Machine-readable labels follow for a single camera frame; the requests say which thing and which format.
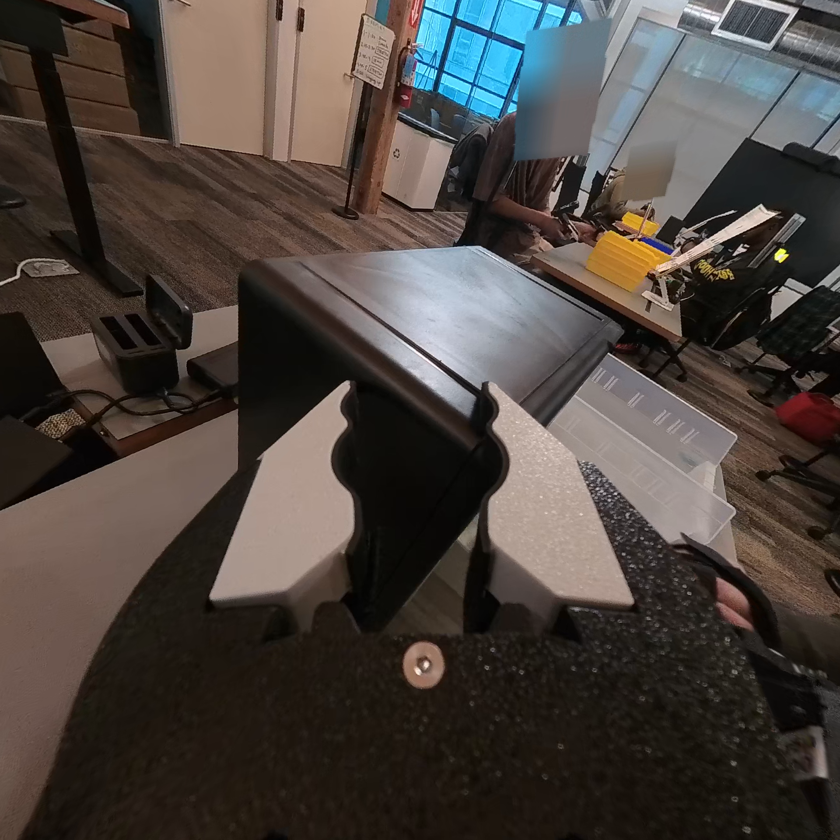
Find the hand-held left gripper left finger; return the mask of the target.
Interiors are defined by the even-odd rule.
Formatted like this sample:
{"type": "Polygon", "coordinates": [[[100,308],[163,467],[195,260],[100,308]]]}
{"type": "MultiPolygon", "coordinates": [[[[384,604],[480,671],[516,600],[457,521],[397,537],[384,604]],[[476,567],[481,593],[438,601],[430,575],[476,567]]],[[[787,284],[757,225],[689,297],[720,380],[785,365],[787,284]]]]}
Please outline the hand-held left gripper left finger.
{"type": "Polygon", "coordinates": [[[259,458],[209,594],[216,609],[276,606],[310,629],[321,604],[350,593],[347,554],[361,524],[335,451],[351,431],[346,381],[259,458]]]}

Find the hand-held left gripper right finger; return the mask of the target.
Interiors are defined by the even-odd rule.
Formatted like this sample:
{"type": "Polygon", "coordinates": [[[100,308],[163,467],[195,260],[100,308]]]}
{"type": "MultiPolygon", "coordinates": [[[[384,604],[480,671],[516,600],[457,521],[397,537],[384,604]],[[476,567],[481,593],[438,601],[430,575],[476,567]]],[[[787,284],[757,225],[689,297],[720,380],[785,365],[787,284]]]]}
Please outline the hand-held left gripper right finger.
{"type": "Polygon", "coordinates": [[[574,454],[492,382],[482,386],[500,474],[479,508],[472,627],[505,604],[552,629],[563,610],[631,612],[634,597],[574,454]]]}

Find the large clear plastic bin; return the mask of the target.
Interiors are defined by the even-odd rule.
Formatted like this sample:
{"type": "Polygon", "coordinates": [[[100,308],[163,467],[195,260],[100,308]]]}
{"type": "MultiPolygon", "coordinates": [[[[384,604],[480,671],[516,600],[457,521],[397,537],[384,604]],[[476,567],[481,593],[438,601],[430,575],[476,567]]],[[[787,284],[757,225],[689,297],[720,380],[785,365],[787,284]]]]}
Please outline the large clear plastic bin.
{"type": "Polygon", "coordinates": [[[549,431],[667,541],[713,548],[731,536],[721,465],[738,436],[617,357],[604,358],[549,431]]]}

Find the black drawer cabinet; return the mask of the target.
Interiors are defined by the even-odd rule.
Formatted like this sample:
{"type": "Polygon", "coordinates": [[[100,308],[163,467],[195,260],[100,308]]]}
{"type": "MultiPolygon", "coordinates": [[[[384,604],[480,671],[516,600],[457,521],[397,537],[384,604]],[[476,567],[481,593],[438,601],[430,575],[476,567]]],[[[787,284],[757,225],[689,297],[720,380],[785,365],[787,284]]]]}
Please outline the black drawer cabinet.
{"type": "Polygon", "coordinates": [[[362,630],[382,630],[501,476],[483,384],[546,427],[620,332],[484,248],[252,261],[238,280],[239,464],[355,384],[363,537],[344,600],[362,630]]]}

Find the person's right hand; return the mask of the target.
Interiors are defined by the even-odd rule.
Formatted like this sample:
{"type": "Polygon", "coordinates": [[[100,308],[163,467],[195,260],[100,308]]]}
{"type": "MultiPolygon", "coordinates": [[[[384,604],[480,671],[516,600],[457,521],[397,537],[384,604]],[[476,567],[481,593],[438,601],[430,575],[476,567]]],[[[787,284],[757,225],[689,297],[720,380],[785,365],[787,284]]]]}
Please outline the person's right hand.
{"type": "Polygon", "coordinates": [[[740,589],[717,577],[714,597],[717,613],[725,622],[745,632],[754,633],[752,608],[740,589]]]}

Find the black power bank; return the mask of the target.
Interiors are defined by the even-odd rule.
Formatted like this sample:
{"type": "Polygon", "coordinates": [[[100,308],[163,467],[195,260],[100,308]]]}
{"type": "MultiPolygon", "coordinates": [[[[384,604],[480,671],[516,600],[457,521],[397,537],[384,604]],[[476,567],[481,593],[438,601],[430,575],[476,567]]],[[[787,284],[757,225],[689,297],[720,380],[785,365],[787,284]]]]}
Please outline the black power bank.
{"type": "Polygon", "coordinates": [[[197,355],[185,364],[187,375],[210,392],[222,398],[238,396],[238,342],[197,355]]]}

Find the black office chair base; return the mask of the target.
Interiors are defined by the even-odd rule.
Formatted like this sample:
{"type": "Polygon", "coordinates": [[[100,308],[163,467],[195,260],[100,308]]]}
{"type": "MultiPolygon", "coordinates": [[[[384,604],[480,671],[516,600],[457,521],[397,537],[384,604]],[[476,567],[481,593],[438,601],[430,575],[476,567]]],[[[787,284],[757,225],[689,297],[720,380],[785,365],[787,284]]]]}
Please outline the black office chair base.
{"type": "Polygon", "coordinates": [[[837,479],[828,479],[816,473],[814,465],[827,456],[839,457],[839,437],[835,436],[815,456],[801,461],[790,455],[779,457],[780,468],[772,470],[759,470],[755,473],[757,480],[766,482],[774,477],[788,480],[789,482],[814,490],[830,497],[831,503],[828,509],[833,512],[833,517],[828,525],[823,527],[810,527],[806,530],[808,536],[815,541],[822,541],[829,534],[838,534],[839,526],[839,483],[837,479]]]}

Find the black battery charger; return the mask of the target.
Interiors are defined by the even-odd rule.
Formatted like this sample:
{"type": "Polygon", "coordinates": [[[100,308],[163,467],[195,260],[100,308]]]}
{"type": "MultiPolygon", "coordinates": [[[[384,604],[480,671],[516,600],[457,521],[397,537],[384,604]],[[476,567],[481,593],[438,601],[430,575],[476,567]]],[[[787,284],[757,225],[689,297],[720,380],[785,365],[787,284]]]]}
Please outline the black battery charger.
{"type": "Polygon", "coordinates": [[[101,360],[133,396],[175,388],[177,352],[193,340],[193,310],[160,276],[145,279],[144,310],[99,316],[91,333],[101,360]]]}

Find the grey top desk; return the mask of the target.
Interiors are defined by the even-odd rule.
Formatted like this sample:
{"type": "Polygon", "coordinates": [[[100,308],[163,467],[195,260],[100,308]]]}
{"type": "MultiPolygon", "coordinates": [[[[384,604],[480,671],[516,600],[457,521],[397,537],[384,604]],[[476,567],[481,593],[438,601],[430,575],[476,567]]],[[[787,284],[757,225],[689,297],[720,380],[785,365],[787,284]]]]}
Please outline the grey top desk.
{"type": "Polygon", "coordinates": [[[635,328],[652,337],[653,351],[664,355],[664,362],[647,371],[656,380],[670,366],[677,369],[678,382],[688,382],[689,375],[681,354],[690,345],[683,336],[679,305],[672,309],[659,306],[644,297],[641,290],[625,290],[596,275],[585,266],[592,247],[583,243],[552,248],[531,257],[531,267],[557,281],[562,289],[575,294],[593,308],[603,310],[625,329],[635,328]]]}

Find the black flat box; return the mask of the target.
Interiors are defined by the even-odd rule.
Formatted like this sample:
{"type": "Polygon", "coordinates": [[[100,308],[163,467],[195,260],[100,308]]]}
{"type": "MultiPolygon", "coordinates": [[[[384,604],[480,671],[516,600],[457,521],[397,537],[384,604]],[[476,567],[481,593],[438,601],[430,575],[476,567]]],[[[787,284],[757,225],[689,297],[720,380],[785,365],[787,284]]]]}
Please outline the black flat box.
{"type": "Polygon", "coordinates": [[[1,420],[1,509],[24,499],[45,478],[63,466],[72,450],[20,420],[1,420]]]}

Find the stack of yellow bins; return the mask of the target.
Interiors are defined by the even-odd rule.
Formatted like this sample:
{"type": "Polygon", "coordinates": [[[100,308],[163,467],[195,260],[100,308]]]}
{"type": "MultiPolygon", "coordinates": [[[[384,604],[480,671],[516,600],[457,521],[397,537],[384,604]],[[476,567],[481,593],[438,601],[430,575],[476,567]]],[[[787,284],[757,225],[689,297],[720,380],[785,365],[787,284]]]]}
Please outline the stack of yellow bins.
{"type": "Polygon", "coordinates": [[[585,267],[614,286],[634,292],[646,281],[648,273],[666,262],[669,255],[656,246],[653,238],[634,237],[641,226],[644,233],[658,231],[658,226],[642,213],[625,213],[621,224],[626,230],[610,228],[599,235],[585,267]]]}

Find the red bin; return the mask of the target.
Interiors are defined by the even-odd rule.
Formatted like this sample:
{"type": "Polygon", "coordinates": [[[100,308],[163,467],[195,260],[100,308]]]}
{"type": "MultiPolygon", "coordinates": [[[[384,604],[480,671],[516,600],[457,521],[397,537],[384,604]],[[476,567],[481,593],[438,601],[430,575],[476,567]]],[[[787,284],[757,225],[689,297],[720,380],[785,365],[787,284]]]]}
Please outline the red bin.
{"type": "Polygon", "coordinates": [[[839,407],[824,394],[802,392],[774,408],[781,425],[797,434],[815,438],[838,433],[839,407]]]}

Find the black flat panel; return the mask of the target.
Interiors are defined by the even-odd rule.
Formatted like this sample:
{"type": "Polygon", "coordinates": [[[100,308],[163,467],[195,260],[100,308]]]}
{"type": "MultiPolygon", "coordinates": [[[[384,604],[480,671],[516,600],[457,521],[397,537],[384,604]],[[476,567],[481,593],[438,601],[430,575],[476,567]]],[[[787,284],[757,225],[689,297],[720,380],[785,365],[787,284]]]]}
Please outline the black flat panel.
{"type": "Polygon", "coordinates": [[[64,386],[21,312],[1,315],[1,417],[21,418],[47,405],[64,386]]]}

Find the dark plaid office chair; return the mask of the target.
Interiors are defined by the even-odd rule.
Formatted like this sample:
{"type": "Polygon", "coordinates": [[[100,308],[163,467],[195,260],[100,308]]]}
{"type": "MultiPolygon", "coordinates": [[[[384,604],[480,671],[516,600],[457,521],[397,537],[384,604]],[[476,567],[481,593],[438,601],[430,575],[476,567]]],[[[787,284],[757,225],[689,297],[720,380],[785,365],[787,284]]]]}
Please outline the dark plaid office chair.
{"type": "Polygon", "coordinates": [[[820,359],[827,356],[822,349],[838,338],[838,317],[838,289],[819,286],[761,328],[756,336],[761,354],[740,372],[770,375],[771,383],[763,392],[749,389],[749,396],[773,407],[777,392],[817,372],[820,359]]]}

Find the slanted white board stand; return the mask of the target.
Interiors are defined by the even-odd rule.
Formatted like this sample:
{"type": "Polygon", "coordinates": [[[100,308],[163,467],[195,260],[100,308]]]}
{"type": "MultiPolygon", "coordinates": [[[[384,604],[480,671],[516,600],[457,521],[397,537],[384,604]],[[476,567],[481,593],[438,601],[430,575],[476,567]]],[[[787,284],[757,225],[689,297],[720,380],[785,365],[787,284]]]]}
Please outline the slanted white board stand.
{"type": "Polygon", "coordinates": [[[786,211],[757,205],[710,234],[706,227],[679,238],[674,252],[647,273],[649,307],[672,311],[703,282],[733,281],[751,267],[787,223],[786,211]]]}

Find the office chair with grey jacket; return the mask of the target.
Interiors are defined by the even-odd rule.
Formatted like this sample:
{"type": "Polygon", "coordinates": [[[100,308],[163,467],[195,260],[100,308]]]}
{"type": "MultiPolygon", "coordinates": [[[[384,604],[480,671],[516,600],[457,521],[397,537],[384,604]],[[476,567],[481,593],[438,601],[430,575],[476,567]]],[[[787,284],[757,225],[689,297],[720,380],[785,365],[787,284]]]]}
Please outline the office chair with grey jacket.
{"type": "Polygon", "coordinates": [[[464,134],[456,143],[447,167],[448,194],[463,203],[471,202],[480,172],[496,124],[479,123],[464,134]]]}

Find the white recycling bin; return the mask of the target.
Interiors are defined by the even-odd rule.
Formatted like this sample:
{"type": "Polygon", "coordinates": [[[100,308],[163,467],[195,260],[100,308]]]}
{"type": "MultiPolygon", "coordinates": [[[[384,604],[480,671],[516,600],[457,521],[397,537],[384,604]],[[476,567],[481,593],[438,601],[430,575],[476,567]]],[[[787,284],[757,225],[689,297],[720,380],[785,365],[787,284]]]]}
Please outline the white recycling bin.
{"type": "Polygon", "coordinates": [[[414,211],[433,211],[455,144],[423,125],[398,120],[382,193],[414,211]]]}

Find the black monitor screen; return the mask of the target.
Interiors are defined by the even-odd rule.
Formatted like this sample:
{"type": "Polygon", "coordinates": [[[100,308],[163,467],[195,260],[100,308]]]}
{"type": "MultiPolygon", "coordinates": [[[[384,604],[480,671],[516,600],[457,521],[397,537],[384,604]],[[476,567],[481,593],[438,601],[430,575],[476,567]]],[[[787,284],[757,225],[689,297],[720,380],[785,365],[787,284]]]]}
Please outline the black monitor screen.
{"type": "Polygon", "coordinates": [[[742,215],[758,204],[789,209],[805,218],[785,245],[787,276],[809,287],[821,283],[839,263],[839,159],[788,143],[776,150],[745,140],[695,205],[686,227],[725,211],[742,215]]]}

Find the wooden pillar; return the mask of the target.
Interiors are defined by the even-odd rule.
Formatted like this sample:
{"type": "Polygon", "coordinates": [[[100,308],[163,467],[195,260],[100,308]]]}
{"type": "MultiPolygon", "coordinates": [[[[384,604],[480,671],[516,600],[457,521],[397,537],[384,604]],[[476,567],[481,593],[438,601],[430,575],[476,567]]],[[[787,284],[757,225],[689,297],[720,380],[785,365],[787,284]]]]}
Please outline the wooden pillar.
{"type": "Polygon", "coordinates": [[[396,128],[398,105],[396,89],[401,49],[414,40],[416,27],[411,25],[412,1],[391,1],[385,25],[393,32],[392,53],[386,68],[383,87],[371,95],[369,118],[358,183],[352,207],[360,215],[375,215],[382,199],[387,158],[396,128]]]}

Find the wooden edged desk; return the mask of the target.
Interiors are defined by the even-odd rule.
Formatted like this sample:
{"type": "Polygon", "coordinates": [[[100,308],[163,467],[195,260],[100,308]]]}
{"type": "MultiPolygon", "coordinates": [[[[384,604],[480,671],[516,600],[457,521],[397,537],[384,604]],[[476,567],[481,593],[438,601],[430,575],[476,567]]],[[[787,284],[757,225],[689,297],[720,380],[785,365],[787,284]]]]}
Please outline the wooden edged desk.
{"type": "Polygon", "coordinates": [[[128,29],[125,10],[99,1],[2,1],[2,41],[25,47],[45,111],[45,125],[58,165],[75,230],[54,230],[51,237],[78,256],[99,279],[121,298],[140,297],[143,289],[106,256],[81,157],[67,96],[56,56],[69,55],[63,24],[91,20],[128,29]]]}

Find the white door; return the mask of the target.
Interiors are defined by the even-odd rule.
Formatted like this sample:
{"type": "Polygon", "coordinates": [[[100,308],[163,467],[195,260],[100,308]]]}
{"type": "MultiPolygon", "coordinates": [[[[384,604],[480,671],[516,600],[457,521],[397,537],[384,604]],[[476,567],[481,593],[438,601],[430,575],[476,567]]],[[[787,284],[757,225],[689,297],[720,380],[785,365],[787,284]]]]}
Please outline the white door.
{"type": "Polygon", "coordinates": [[[296,18],[291,161],[339,166],[350,120],[350,74],[365,1],[302,1],[296,18]]]}
{"type": "Polygon", "coordinates": [[[175,141],[264,151],[266,1],[164,1],[161,26],[175,141]]]}

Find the red fire extinguisher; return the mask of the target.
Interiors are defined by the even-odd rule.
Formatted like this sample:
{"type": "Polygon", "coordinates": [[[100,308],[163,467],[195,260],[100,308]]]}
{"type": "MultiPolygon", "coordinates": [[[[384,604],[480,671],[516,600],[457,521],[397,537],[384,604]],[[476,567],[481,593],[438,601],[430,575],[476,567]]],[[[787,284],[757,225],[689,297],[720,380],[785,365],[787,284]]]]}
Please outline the red fire extinguisher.
{"type": "Polygon", "coordinates": [[[395,103],[399,109],[411,106],[414,92],[415,75],[417,71],[417,50],[419,44],[409,40],[401,48],[397,61],[397,76],[395,85],[395,103]]]}

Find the whiteboard sign stand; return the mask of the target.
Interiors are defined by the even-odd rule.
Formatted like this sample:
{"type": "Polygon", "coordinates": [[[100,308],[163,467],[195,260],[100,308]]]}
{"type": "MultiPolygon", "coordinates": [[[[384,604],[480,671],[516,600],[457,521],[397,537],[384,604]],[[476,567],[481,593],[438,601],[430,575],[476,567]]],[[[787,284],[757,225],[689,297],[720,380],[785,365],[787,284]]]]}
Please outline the whiteboard sign stand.
{"type": "Polygon", "coordinates": [[[350,155],[348,159],[349,178],[344,203],[335,206],[332,212],[350,221],[357,221],[359,214],[350,206],[352,197],[356,157],[361,145],[361,122],[364,104],[370,100],[373,89],[381,90],[385,83],[385,73],[391,58],[395,35],[388,27],[378,22],[373,16],[363,14],[353,54],[351,77],[362,82],[360,104],[353,126],[350,155]]]}

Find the stack of cardboard boxes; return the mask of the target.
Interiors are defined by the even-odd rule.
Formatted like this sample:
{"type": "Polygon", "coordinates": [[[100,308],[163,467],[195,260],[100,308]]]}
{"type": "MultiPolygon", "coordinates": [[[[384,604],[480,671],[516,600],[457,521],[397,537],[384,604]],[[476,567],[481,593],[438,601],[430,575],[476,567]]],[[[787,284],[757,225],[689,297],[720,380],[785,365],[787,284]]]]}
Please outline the stack of cardboard boxes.
{"type": "MultiPolygon", "coordinates": [[[[67,56],[56,56],[71,121],[77,128],[140,135],[140,121],[130,100],[123,53],[113,26],[96,20],[62,25],[67,56]]],[[[27,48],[1,42],[2,114],[43,122],[27,48]]]]}

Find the ceiling air vent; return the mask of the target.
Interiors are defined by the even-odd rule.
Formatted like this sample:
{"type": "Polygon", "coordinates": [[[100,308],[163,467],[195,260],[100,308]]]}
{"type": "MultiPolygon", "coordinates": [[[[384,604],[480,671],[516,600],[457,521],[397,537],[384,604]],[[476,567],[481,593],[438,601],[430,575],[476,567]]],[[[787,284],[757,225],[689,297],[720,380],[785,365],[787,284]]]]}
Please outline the ceiling air vent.
{"type": "Polygon", "coordinates": [[[711,35],[771,51],[793,23],[797,7],[775,1],[728,1],[711,35]]]}

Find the silver ceiling duct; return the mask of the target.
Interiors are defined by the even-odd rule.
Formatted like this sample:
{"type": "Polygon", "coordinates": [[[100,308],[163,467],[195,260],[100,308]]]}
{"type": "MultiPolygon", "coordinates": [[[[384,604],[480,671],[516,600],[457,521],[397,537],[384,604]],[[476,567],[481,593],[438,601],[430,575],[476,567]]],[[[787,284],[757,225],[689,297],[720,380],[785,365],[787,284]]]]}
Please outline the silver ceiling duct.
{"type": "Polygon", "coordinates": [[[771,51],[740,45],[711,35],[714,24],[728,1],[692,1],[683,7],[677,28],[733,46],[755,50],[760,54],[797,62],[827,75],[838,75],[839,69],[839,3],[775,1],[797,7],[793,23],[771,51]]]}

